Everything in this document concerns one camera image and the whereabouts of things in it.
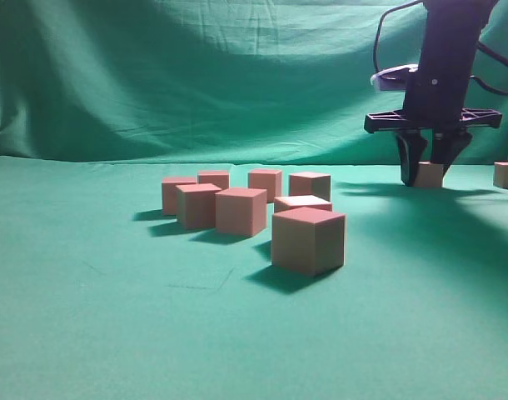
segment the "green cloth backdrop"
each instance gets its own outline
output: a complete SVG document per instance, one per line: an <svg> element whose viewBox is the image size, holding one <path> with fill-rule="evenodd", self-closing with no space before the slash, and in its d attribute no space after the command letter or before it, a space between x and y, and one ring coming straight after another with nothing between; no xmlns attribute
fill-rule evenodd
<svg viewBox="0 0 508 400"><path fill-rule="evenodd" d="M155 163L396 163L366 113L380 15L402 0L0 0L0 155ZM426 12L390 15L384 68L417 62ZM508 57L508 0L482 40ZM479 55L475 72L508 89ZM508 97L471 85L469 107L505 114L459 159L508 158Z"/></svg>

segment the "green table surface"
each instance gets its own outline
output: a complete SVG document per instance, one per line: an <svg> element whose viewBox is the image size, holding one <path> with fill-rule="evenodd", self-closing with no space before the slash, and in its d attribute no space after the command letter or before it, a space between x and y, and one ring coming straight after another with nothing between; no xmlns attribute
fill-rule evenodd
<svg viewBox="0 0 508 400"><path fill-rule="evenodd" d="M396 166L330 173L346 264L271 266L255 237L186 232L165 176L260 165L0 157L0 400L508 399L508 191Z"/></svg>

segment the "pink cube face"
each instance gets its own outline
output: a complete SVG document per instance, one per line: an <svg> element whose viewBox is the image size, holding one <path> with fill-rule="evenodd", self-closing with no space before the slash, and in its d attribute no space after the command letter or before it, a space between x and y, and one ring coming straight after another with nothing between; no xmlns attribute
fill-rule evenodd
<svg viewBox="0 0 508 400"><path fill-rule="evenodd" d="M332 211L333 206L328 202L317 196L284 196L275 197L274 199L274 212L280 213L282 211L291 210L293 208L310 207L320 210Z"/></svg>
<svg viewBox="0 0 508 400"><path fill-rule="evenodd" d="M267 202L281 196L282 172L279 169L253 169L248 173L248 187L267 190Z"/></svg>
<svg viewBox="0 0 508 400"><path fill-rule="evenodd" d="M233 187L219 192L216 198L218 232L252 237L266 228L265 189Z"/></svg>
<svg viewBox="0 0 508 400"><path fill-rule="evenodd" d="M442 188L443 164L419 162L419 173L413 186L415 188Z"/></svg>
<svg viewBox="0 0 508 400"><path fill-rule="evenodd" d="M199 183L213 183L222 190L230 186L230 175L228 171L200 171L198 173Z"/></svg>
<svg viewBox="0 0 508 400"><path fill-rule="evenodd" d="M177 188L178 222L185 229L214 228L216 194L221 189L210 183Z"/></svg>
<svg viewBox="0 0 508 400"><path fill-rule="evenodd" d="M315 276L345 263L346 215L296 208L272 216L275 266Z"/></svg>
<svg viewBox="0 0 508 400"><path fill-rule="evenodd" d="M166 177L162 180L162 212L177 215L177 186L197 183L194 177Z"/></svg>
<svg viewBox="0 0 508 400"><path fill-rule="evenodd" d="M493 184L498 188L508 189L508 162L495 162Z"/></svg>
<svg viewBox="0 0 508 400"><path fill-rule="evenodd" d="M327 173L299 172L289 175L289 195L312 195L330 201L331 177Z"/></svg>

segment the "wooden cube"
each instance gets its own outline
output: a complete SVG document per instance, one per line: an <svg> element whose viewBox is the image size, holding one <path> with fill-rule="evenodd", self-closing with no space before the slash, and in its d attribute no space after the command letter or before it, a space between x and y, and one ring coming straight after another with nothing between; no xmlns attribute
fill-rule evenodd
<svg viewBox="0 0 508 400"><path fill-rule="evenodd" d="M331 178L327 173L297 172L289 174L289 195L311 194L330 201Z"/></svg>
<svg viewBox="0 0 508 400"><path fill-rule="evenodd" d="M216 195L220 233L252 237L267 226L267 190L231 187Z"/></svg>
<svg viewBox="0 0 508 400"><path fill-rule="evenodd" d="M493 184L499 188L508 189L508 162L495 162Z"/></svg>
<svg viewBox="0 0 508 400"><path fill-rule="evenodd" d="M166 177L162 180L162 212L177 215L177 186L197 183L194 177Z"/></svg>
<svg viewBox="0 0 508 400"><path fill-rule="evenodd" d="M200 171L198 173L199 183L213 183L222 190L230 187L230 175L228 171Z"/></svg>
<svg viewBox="0 0 508 400"><path fill-rule="evenodd" d="M315 276L345 263L346 214L301 207L272 215L274 266Z"/></svg>
<svg viewBox="0 0 508 400"><path fill-rule="evenodd" d="M327 202L325 199L312 196L311 194L306 196L283 196L274 198L275 213L300 207L311 207L318 208L320 210L332 211L331 202Z"/></svg>
<svg viewBox="0 0 508 400"><path fill-rule="evenodd" d="M274 198L281 196L280 169L253 169L248 173L248 187L267 190L267 202L274 202Z"/></svg>
<svg viewBox="0 0 508 400"><path fill-rule="evenodd" d="M414 188L442 188L443 187L443 164L432 164L431 162L419 162L419 172Z"/></svg>
<svg viewBox="0 0 508 400"><path fill-rule="evenodd" d="M211 183L177 187L178 222L185 229L215 227L215 195L221 188Z"/></svg>

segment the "black cable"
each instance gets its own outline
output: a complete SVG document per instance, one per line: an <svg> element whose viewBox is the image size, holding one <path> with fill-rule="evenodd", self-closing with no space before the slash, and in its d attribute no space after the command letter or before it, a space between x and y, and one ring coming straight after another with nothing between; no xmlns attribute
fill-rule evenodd
<svg viewBox="0 0 508 400"><path fill-rule="evenodd" d="M505 67L508 68L508 59L505 58L504 56L501 56L497 52L494 52L493 50L488 48L484 43L478 42L478 50L480 50L481 52L483 52L487 56L495 59L500 64L502 64L502 65L504 65ZM495 87L492 87L492 86L488 85L480 77L476 77L476 76L472 75L471 79L473 81L475 81L476 83L478 83L482 88L484 88L488 92L491 92L491 93L494 93L494 94L498 94L500 96L508 96L508 92L500 90L500 89L497 89Z"/></svg>
<svg viewBox="0 0 508 400"><path fill-rule="evenodd" d="M376 57L376 52L377 52L377 49L378 49L378 42L380 41L381 25L383 24L384 19L387 17L387 15L389 15L389 14L395 12L395 11L399 11L399 10L402 10L402 9L408 8L408 7L413 7L413 6L416 6L417 4L420 4L422 2L423 2L423 0L417 0L415 2L409 2L407 4L402 4L401 6L394 7L391 10L387 10L386 12L384 12L382 14L382 16L380 18L380 22L378 23L378 30L376 31L376 38L374 40L374 48L372 50L372 61L374 62L374 68L376 70L376 73L380 72L380 67L378 66L378 60L377 60L377 57Z"/></svg>

